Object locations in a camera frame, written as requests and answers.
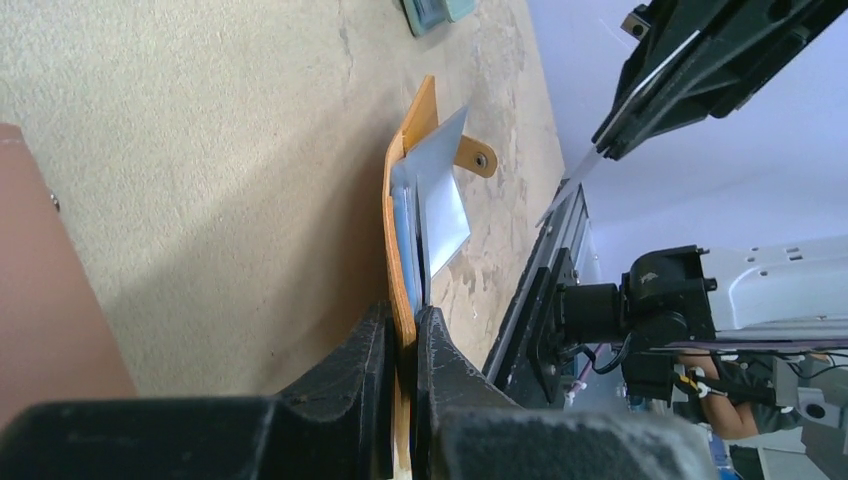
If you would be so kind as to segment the orange card holder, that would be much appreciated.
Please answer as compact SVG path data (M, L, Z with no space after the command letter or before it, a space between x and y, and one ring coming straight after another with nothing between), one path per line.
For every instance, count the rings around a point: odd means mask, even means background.
M426 379L426 328L417 323L428 313L432 278L427 271L422 218L415 181L408 178L404 160L411 150L441 123L435 78L424 77L413 102L385 155L382 217L386 247L389 298L399 347L395 399L398 458L414 478L429 476L431 425ZM460 167L482 178L498 168L498 158L486 143L462 134L454 170Z

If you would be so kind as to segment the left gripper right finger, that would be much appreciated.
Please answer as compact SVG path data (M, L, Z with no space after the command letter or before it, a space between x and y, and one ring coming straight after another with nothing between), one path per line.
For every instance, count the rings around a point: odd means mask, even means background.
M442 310L416 316L415 479L716 479L706 440L651 413L526 409L455 346Z

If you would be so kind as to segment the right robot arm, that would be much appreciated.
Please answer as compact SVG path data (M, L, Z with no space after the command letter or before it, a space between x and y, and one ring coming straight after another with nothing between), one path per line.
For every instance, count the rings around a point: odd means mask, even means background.
M847 9L843 1L653 1L592 137L618 161L648 139L741 108ZM558 287L550 353L613 343L622 356L700 347L804 352L847 344L847 240L694 245L639 257L619 284Z

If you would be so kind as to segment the grey credit card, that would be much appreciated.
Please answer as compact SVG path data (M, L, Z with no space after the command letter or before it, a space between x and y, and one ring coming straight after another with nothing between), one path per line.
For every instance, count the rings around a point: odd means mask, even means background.
M426 266L434 277L459 252L471 235L464 202L454 175L454 162L468 108L461 107L420 141L403 162L415 181L426 251Z

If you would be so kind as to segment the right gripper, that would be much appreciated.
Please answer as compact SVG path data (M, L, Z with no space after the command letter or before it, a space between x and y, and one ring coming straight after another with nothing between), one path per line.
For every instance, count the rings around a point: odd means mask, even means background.
M621 160L646 140L739 109L847 10L844 1L651 1L592 137Z

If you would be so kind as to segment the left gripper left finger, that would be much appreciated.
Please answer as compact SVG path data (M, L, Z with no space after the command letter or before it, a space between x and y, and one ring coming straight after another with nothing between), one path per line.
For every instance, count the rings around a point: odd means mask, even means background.
M348 338L278 393L65 401L1 434L5 479L387 479L394 328L371 306Z

